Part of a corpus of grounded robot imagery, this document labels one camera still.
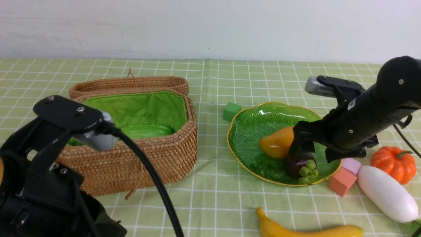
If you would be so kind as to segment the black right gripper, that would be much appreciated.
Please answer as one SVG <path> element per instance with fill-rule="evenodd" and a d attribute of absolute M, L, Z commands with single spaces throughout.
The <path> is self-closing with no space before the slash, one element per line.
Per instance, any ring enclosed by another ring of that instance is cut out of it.
<path fill-rule="evenodd" d="M 314 143 L 326 147 L 328 163 L 345 158 L 364 158 L 366 148 L 378 144 L 379 120 L 370 115 L 352 118 L 347 113 L 327 115 L 312 122 L 300 121 L 293 127 L 294 139 L 288 158 L 298 160 L 315 153 Z"/>

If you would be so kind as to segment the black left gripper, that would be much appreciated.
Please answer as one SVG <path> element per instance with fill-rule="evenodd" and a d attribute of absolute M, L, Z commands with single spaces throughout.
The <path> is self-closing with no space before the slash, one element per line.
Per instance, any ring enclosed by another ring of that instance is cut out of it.
<path fill-rule="evenodd" d="M 78 211 L 83 176 L 62 163 L 51 167 L 70 139 L 69 132 L 39 117 L 13 133 L 1 146 L 12 169 L 9 196 L 41 210 Z"/>

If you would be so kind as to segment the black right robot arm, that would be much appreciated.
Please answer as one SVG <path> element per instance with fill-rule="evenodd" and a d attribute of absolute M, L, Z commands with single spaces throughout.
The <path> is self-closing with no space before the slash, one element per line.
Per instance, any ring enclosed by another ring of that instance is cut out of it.
<path fill-rule="evenodd" d="M 298 159 L 314 152 L 314 143 L 326 147 L 328 163 L 344 158 L 362 158 L 367 147 L 378 144 L 377 134 L 398 124 L 405 128 L 412 113 L 420 110 L 420 60 L 401 56 L 388 60 L 376 82 L 367 90 L 357 82 L 311 76 L 305 91 L 337 100 L 337 107 L 313 122 L 300 121 L 293 127 L 289 156 Z"/>

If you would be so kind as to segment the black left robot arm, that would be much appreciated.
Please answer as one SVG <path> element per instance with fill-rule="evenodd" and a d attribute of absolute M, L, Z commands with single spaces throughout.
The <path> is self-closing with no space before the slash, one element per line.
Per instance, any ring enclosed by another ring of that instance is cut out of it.
<path fill-rule="evenodd" d="M 36 118 L 1 146 L 2 237 L 124 237 L 127 229 L 104 206 L 81 190 L 83 176 L 58 164 L 75 135 L 109 125 Z"/>

